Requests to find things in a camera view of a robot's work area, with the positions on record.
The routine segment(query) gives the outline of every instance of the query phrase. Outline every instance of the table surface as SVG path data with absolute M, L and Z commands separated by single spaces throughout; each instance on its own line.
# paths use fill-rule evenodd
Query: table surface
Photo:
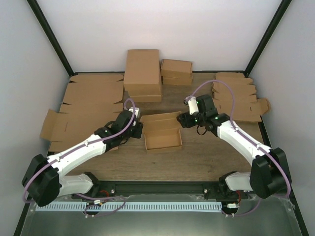
M 195 73 L 191 86 L 163 86 L 161 103 L 137 103 L 142 115 L 187 111 L 183 104 L 204 81 L 214 79 L 214 73 Z M 211 93 L 206 84 L 196 96 Z M 258 123 L 238 122 L 238 125 L 262 142 Z M 249 172 L 250 165 L 232 146 L 211 132 L 204 136 L 195 128 L 181 129 L 183 149 L 148 154 L 144 138 L 130 139 L 119 150 L 97 156 L 74 169 L 70 174 L 92 172 L 100 180 L 160 180 L 160 181 L 218 181 L 231 171 Z

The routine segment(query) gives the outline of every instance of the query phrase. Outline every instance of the wooden table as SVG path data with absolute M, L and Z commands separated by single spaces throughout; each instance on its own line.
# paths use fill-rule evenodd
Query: wooden table
M 142 115 L 187 111 L 183 104 L 200 84 L 214 79 L 213 73 L 196 73 L 192 86 L 163 86 L 162 103 L 137 103 Z M 211 84 L 196 95 L 210 94 Z M 257 123 L 238 122 L 239 126 L 262 142 Z M 225 141 L 208 132 L 199 136 L 195 128 L 182 129 L 183 149 L 179 151 L 147 154 L 144 138 L 130 139 L 119 150 L 95 157 L 70 174 L 89 171 L 100 180 L 160 180 L 160 181 L 217 181 L 231 171 L 248 172 L 249 163 Z

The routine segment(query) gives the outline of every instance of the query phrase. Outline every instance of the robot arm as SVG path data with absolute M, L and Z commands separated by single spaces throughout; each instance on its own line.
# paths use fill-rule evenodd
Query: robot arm
M 236 190 L 253 191 L 261 198 L 267 198 L 274 193 L 286 190 L 286 183 L 274 164 L 267 158 L 269 153 L 280 164 L 286 176 L 291 182 L 291 176 L 286 161 L 285 153 L 280 149 L 271 149 L 270 147 L 255 140 L 245 131 L 243 131 L 233 121 L 238 131 L 241 131 L 245 137 L 233 127 L 230 117 L 227 114 L 218 114 L 212 97 L 203 95 L 200 97 L 190 97 L 185 104 L 189 106 L 189 112 L 180 114 L 177 117 L 178 122 L 183 128 L 191 128 L 198 125 L 205 127 L 206 131 L 211 131 L 215 136 L 221 138 L 233 146 L 251 165 L 250 173 L 231 172 L 222 176 L 219 181 L 222 182 L 221 191 L 228 193 Z
M 132 113 L 133 107 L 122 111 L 115 121 L 107 123 L 104 127 L 96 130 L 89 138 L 66 151 L 50 155 L 47 158 L 41 154 L 34 157 L 22 180 L 24 187 L 43 166 L 56 160 L 57 162 L 43 171 L 31 183 L 28 188 L 29 195 L 40 207 L 51 203 L 56 197 L 66 194 L 87 193 L 92 197 L 96 195 L 99 190 L 99 181 L 92 173 L 84 173 L 78 176 L 65 175 L 91 158 L 119 146 L 122 141 L 127 141 L 130 137 L 141 138 L 143 124 L 138 121 L 140 110 L 135 108 L 134 122 L 125 132 L 109 140 L 93 143 L 93 141 L 112 136 L 123 130 L 129 123 Z M 65 158 L 60 158 L 65 153 L 68 153 L 68 155 Z

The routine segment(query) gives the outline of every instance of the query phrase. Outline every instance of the slotted white strip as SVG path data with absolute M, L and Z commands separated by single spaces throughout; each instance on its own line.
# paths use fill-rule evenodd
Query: slotted white strip
M 92 206 L 88 211 L 113 211 L 120 207 L 122 202 L 108 202 L 101 207 Z M 52 202 L 43 207 L 36 207 L 37 211 L 83 211 L 87 206 L 86 202 Z M 128 202 L 119 211 L 193 211 L 193 212 L 221 212 L 222 204 L 215 202 L 170 202 L 170 203 L 131 203 Z

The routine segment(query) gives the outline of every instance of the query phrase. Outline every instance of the white wall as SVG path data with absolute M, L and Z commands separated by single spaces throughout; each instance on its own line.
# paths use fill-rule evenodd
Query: white wall
M 315 1 L 292 1 L 255 66 L 263 117 L 273 147 L 285 150 L 292 186 L 310 235 L 315 235 Z
M 245 70 L 281 0 L 38 0 L 73 70 L 124 71 L 128 49 Z
M 0 235 L 13 235 L 24 203 L 21 180 L 47 145 L 39 133 L 61 103 L 68 75 L 27 1 L 0 7 Z

